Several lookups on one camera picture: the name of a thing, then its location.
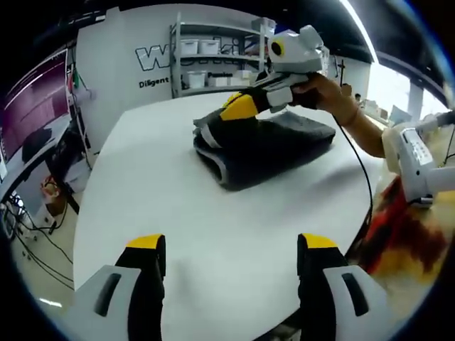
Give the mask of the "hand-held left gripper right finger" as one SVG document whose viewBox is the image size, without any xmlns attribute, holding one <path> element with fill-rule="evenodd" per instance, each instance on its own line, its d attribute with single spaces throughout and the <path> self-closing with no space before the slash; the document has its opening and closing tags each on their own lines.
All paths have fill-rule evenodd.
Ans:
<svg viewBox="0 0 455 341">
<path fill-rule="evenodd" d="M 385 340 L 390 307 L 385 290 L 348 264 L 335 242 L 303 233 L 297 240 L 301 340 Z"/>
</svg>

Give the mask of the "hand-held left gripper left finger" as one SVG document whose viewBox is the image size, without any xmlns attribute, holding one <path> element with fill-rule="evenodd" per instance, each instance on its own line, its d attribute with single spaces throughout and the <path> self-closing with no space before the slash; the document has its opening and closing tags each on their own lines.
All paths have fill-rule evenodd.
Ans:
<svg viewBox="0 0 455 341">
<path fill-rule="evenodd" d="M 161 340 L 166 239 L 130 241 L 114 265 L 96 271 L 75 292 L 73 330 L 79 340 Z"/>
</svg>

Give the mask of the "person's right hand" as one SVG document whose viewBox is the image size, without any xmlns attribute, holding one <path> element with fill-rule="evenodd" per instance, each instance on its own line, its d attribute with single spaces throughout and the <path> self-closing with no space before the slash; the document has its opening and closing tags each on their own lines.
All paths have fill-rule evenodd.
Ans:
<svg viewBox="0 0 455 341">
<path fill-rule="evenodd" d="M 360 116 L 358 105 L 353 99 L 342 93 L 342 89 L 333 80 L 313 73 L 308 80 L 291 88 L 293 94 L 308 94 L 316 91 L 316 108 L 331 114 L 336 121 L 344 127 L 348 127 Z"/>
</svg>

